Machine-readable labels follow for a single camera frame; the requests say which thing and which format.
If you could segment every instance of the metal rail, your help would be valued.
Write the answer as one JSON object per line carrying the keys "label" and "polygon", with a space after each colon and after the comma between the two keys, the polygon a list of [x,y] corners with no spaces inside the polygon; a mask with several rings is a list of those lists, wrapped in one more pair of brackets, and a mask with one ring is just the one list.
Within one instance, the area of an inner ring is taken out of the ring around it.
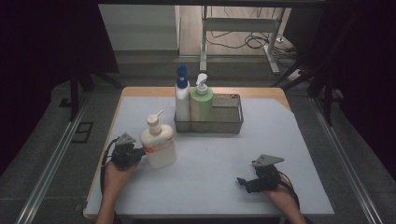
{"label": "metal rail", "polygon": [[371,199],[366,187],[364,187],[364,185],[361,183],[361,180],[353,168],[353,165],[350,162],[342,144],[340,143],[337,134],[335,133],[334,129],[328,125],[325,118],[323,118],[323,110],[318,99],[310,98],[310,102],[317,111],[320,124],[331,141],[332,149],[334,150],[337,159],[340,161],[340,165],[343,168],[346,178],[349,181],[349,184],[352,187],[359,203],[361,204],[361,208],[366,215],[367,220],[371,224],[382,224],[383,222],[375,208],[375,204],[373,203],[373,200]]}
{"label": "metal rail", "polygon": [[49,161],[44,168],[43,173],[38,178],[35,183],[35,187],[32,190],[28,200],[26,201],[24,207],[22,208],[16,223],[32,223],[33,218],[38,210],[38,207],[42,203],[44,196],[52,182],[52,178],[55,176],[59,165],[61,164],[64,153],[72,140],[73,134],[76,131],[79,121],[87,108],[87,104],[91,98],[90,93],[85,93],[82,95],[81,109],[78,111],[74,121],[70,121],[67,125],[64,135],[58,143],[58,146],[53,151],[49,158]]}

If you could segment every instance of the green bottle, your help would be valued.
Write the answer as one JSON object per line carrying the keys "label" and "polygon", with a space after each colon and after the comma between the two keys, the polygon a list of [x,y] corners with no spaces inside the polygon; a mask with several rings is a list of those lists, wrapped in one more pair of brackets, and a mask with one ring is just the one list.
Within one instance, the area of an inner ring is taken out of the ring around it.
{"label": "green bottle", "polygon": [[191,121],[208,121],[212,110],[213,91],[206,86],[207,74],[198,75],[197,86],[190,91]]}

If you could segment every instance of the blue pump cap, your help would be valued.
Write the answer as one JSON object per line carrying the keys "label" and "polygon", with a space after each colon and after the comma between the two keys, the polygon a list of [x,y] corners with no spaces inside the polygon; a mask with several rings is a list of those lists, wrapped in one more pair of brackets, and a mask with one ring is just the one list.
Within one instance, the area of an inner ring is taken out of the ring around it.
{"label": "blue pump cap", "polygon": [[188,86],[187,80],[187,65],[183,64],[177,69],[177,87],[185,89]]}

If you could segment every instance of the table surface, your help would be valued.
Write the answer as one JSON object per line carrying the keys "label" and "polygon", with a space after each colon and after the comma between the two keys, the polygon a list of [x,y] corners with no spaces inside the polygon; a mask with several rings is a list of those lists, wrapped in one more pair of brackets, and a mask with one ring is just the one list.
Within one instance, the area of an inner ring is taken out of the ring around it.
{"label": "table surface", "polygon": [[[261,154],[284,158],[276,168],[289,176],[304,214],[333,214],[284,92],[279,88],[213,88],[241,96],[240,134],[175,133],[177,161],[152,169],[143,157],[116,205],[121,216],[273,217],[281,216],[262,194],[241,187],[237,177],[254,179],[251,161]],[[121,94],[107,143],[124,132],[137,139],[146,116],[164,109],[160,123],[174,126],[174,88],[129,87]],[[101,202],[99,169],[84,216],[94,218]]]}

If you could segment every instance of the white bottle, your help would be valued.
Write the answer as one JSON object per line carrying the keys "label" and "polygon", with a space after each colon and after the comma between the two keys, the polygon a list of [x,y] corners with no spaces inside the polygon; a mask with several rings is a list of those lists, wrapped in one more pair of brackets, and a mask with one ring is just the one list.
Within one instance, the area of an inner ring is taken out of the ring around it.
{"label": "white bottle", "polygon": [[190,82],[187,80],[187,66],[177,69],[175,86],[176,121],[190,121]]}
{"label": "white bottle", "polygon": [[154,169],[172,164],[177,158],[172,127],[167,124],[159,124],[158,117],[162,112],[163,110],[156,115],[148,116],[149,127],[140,135],[148,163]]}

